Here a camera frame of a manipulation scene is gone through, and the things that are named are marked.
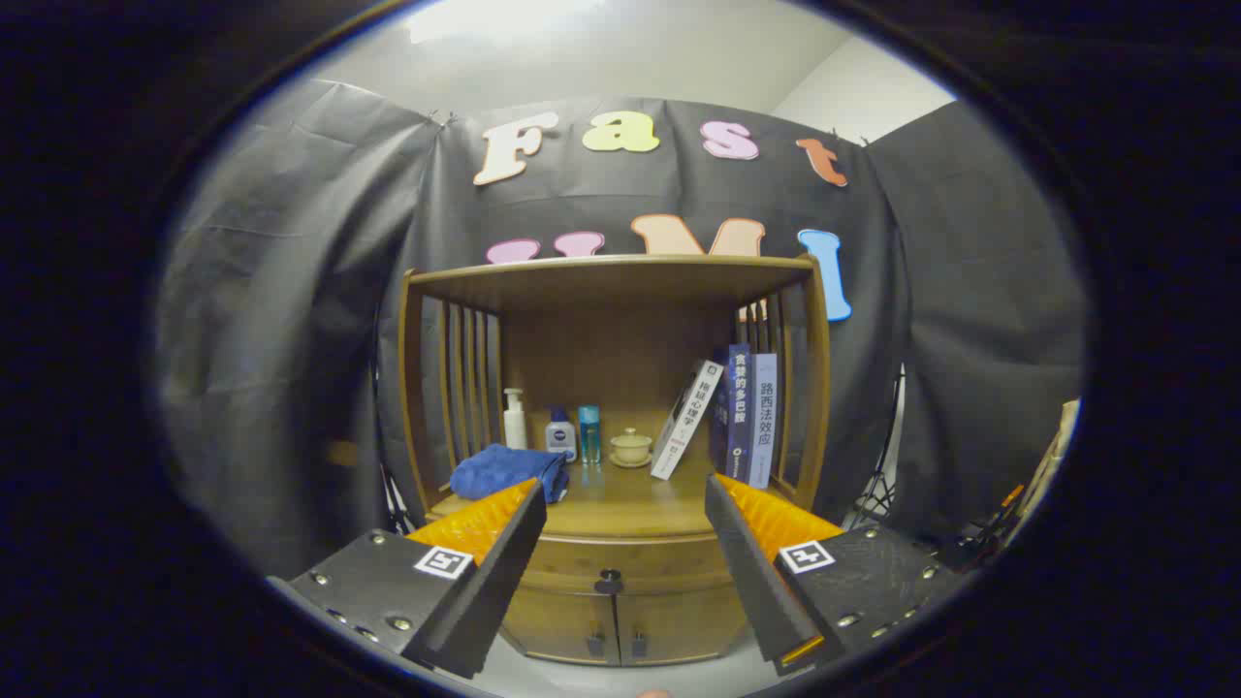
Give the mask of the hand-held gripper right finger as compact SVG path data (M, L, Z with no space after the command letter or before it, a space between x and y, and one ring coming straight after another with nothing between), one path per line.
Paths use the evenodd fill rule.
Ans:
M781 674L871 650L965 582L889 527L845 530L724 474L709 476L704 505L759 652Z

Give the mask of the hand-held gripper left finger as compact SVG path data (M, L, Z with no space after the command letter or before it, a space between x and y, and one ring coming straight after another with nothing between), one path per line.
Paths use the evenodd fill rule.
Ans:
M369 655L472 679L546 520L541 481L524 479L407 535L369 530L304 573L268 584Z

